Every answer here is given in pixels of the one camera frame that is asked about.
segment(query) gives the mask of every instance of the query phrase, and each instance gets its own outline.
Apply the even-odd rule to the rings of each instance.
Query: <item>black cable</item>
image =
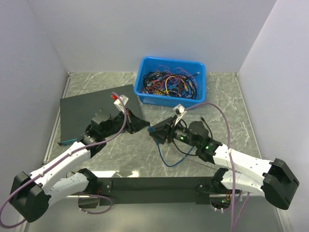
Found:
[[[208,128],[210,134],[211,134],[211,138],[213,139],[213,135],[212,135],[212,132],[211,132],[211,128],[208,126],[207,122],[205,121],[205,119],[201,116],[200,119],[202,120],[202,122],[205,123],[206,127]]]
[[[175,145],[176,149],[177,149],[178,151],[180,151],[181,153],[183,153],[183,154],[185,154],[185,155],[189,155],[189,156],[197,156],[197,155],[187,154],[187,153],[185,153],[185,152],[181,151],[181,150],[178,148],[178,146],[175,144],[174,140],[172,141],[172,143],[174,143],[174,145]]]
[[[180,119],[180,121],[184,123],[185,128],[187,129],[187,128],[188,128],[188,126],[187,126],[186,122],[185,122],[183,119]]]

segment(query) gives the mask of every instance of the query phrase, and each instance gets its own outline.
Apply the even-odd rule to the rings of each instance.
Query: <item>blue cable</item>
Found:
[[[173,164],[173,165],[168,165],[168,164],[165,162],[165,160],[164,160],[164,158],[163,158],[163,156],[162,156],[160,144],[158,143],[158,141],[156,141],[155,144],[158,146],[159,154],[160,154],[160,157],[161,157],[163,163],[164,163],[166,166],[168,166],[169,168],[175,167],[176,165],[178,165],[178,164],[180,164],[182,161],[184,161],[185,158],[190,154],[190,152],[191,152],[192,149],[194,148],[194,147],[192,147],[192,148],[188,151],[188,153],[184,156],[184,158],[182,158],[182,159],[181,159],[180,161],[178,161],[177,163],[175,163],[175,164]]]

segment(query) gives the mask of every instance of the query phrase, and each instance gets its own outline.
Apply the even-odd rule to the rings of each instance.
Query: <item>tangled cables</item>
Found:
[[[178,98],[188,98],[198,100],[197,83],[194,76],[182,68],[174,69],[171,73],[169,68],[160,72],[159,67],[156,72],[149,72],[143,77],[144,92],[149,94],[165,95]]]

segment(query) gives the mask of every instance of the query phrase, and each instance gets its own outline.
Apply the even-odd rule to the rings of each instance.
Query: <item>cable clip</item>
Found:
[[[126,105],[127,101],[129,100],[129,98],[125,95],[120,95],[120,99],[122,100],[122,102],[124,103],[124,105]],[[114,105],[117,107],[117,109],[122,112],[125,113],[125,109],[122,107],[122,104],[120,103],[120,100],[117,99],[114,101]]]
[[[182,117],[185,115],[185,113],[187,113],[187,111],[185,110],[185,108],[181,105],[178,104],[176,105],[173,110],[175,111],[177,118],[175,121],[175,126],[177,125],[177,123],[182,119]]]

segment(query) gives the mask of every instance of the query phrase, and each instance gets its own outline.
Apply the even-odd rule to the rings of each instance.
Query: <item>black metal bar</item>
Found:
[[[189,203],[209,204],[210,194],[225,194],[226,189],[213,190],[213,177],[137,177],[98,178],[109,181],[110,197],[115,204]],[[109,202],[101,201],[100,205]]]

